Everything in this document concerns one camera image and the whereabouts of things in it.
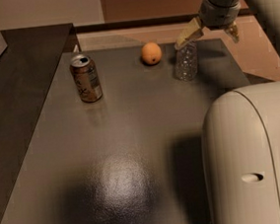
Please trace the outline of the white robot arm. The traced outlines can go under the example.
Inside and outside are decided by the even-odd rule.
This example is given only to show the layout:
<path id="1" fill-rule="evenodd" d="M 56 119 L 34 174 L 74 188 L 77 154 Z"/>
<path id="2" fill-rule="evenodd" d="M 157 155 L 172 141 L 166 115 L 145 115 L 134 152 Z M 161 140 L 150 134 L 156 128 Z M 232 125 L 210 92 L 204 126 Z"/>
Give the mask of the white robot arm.
<path id="1" fill-rule="evenodd" d="M 245 2 L 280 57 L 280 0 L 202 0 L 184 47 L 203 29 L 234 37 Z M 212 224 L 280 224 L 280 82 L 233 89 L 206 113 L 202 156 Z"/>

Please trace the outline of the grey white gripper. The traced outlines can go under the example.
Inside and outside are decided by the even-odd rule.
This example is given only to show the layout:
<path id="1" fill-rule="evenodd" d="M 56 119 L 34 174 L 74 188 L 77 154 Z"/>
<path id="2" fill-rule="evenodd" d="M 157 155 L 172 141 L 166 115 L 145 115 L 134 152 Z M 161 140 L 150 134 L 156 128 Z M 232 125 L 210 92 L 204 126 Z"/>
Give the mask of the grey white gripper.
<path id="1" fill-rule="evenodd" d="M 241 8 L 240 0 L 202 0 L 199 17 L 185 25 L 175 41 L 175 49 L 185 47 L 192 40 L 204 36 L 203 25 L 209 29 L 224 29 L 234 43 L 239 42 L 239 30 L 235 18 Z"/>

